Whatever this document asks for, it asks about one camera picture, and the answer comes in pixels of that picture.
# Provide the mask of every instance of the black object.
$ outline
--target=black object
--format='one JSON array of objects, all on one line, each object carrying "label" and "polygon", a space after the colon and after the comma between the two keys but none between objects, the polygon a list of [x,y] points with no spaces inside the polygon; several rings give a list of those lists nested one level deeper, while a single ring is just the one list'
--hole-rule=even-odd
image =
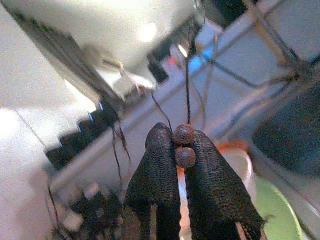
[{"label": "black object", "polygon": [[163,83],[169,77],[161,66],[161,62],[170,55],[170,47],[180,44],[181,41],[190,41],[188,57],[191,58],[197,53],[196,36],[201,28],[202,25],[192,16],[148,54],[148,69],[158,83]]},{"label": "black object", "polygon": [[320,173],[320,83],[286,104],[255,131],[253,143],[271,160],[301,174]]},{"label": "black object", "polygon": [[242,0],[211,0],[212,4],[215,5],[218,10],[222,13],[225,18],[227,27],[232,24],[237,18],[247,11],[246,6],[243,4]]},{"label": "black object", "polygon": [[51,149],[45,153],[57,170],[65,167],[72,158],[80,154],[119,120],[118,114],[109,103],[108,98],[104,98],[99,107],[100,110],[89,114],[90,120],[79,122],[79,132],[62,136],[59,139],[61,147]]},{"label": "black object", "polygon": [[60,138],[60,143],[64,148],[71,148],[75,153],[80,153],[94,140],[93,136],[90,137],[83,132],[76,132]]},{"label": "black object", "polygon": [[[192,239],[239,239],[236,229],[239,222],[247,239],[260,240],[264,220],[252,204],[240,177],[201,131],[195,131],[192,148],[196,163],[185,171]],[[145,154],[128,186],[125,203],[126,208],[130,206],[137,215],[129,224],[138,226],[135,231],[141,236],[150,233],[150,209],[151,205],[157,205],[156,239],[180,239],[174,143],[170,129],[162,123],[158,123],[146,138]]]},{"label": "black object", "polygon": [[76,156],[75,153],[70,152],[64,147],[51,149],[45,155],[57,170],[62,169]]},{"label": "black object", "polygon": [[154,76],[155,80],[161,84],[163,83],[166,79],[168,79],[168,74],[164,70],[164,68],[160,65],[160,63],[155,62],[157,60],[150,60],[148,69]]},{"label": "black object", "polygon": [[107,199],[100,191],[90,199],[82,192],[76,202],[69,204],[69,208],[82,215],[84,223],[81,228],[88,229],[93,238],[107,228],[117,228],[117,218],[122,212],[120,200],[114,193]]}]

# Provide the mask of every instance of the green plate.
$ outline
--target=green plate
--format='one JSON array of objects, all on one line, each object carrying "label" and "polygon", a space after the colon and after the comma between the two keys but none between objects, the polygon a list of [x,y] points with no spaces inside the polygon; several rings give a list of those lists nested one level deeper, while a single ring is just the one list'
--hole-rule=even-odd
[{"label": "green plate", "polygon": [[283,194],[270,182],[255,176],[255,207],[267,220],[264,232],[268,240],[302,240],[303,232],[296,214]]}]

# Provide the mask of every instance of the white ceiling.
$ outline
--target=white ceiling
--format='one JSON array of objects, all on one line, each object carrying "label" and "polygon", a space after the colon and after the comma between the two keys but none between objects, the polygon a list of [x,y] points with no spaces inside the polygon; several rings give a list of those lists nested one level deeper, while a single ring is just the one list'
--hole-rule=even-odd
[{"label": "white ceiling", "polygon": [[[2,0],[56,29],[71,33],[82,48],[94,44],[134,68],[161,39],[194,11],[193,0]],[[143,24],[155,23],[153,41],[138,37]]]}]

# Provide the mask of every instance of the orange object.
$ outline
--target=orange object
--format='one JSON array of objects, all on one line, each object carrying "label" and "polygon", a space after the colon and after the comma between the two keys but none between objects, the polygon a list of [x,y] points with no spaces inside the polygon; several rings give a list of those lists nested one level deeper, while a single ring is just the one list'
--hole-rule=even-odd
[{"label": "orange object", "polygon": [[192,168],[196,164],[195,151],[190,147],[179,147],[175,150],[175,160],[184,169]]},{"label": "orange object", "polygon": [[173,142],[177,146],[192,144],[195,139],[195,129],[189,124],[181,124],[173,132]]},{"label": "orange object", "polygon": [[235,140],[231,142],[221,143],[216,146],[219,152],[223,152],[228,149],[242,149],[249,152],[249,144],[246,141]]}]

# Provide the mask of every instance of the dark fabric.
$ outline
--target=dark fabric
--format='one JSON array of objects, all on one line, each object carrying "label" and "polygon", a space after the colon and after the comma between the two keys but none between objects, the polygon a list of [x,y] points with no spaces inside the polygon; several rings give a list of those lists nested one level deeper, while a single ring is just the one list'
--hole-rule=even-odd
[{"label": "dark fabric", "polygon": [[145,239],[150,235],[146,221],[152,204],[158,206],[157,240],[179,239],[181,215],[175,150],[172,133],[163,123],[158,123],[146,138],[145,154],[128,186],[125,204],[136,212]]},{"label": "dark fabric", "polygon": [[261,238],[264,220],[251,202],[242,180],[201,131],[192,144],[196,163],[185,171],[192,239],[227,236],[239,222],[253,240]]}]

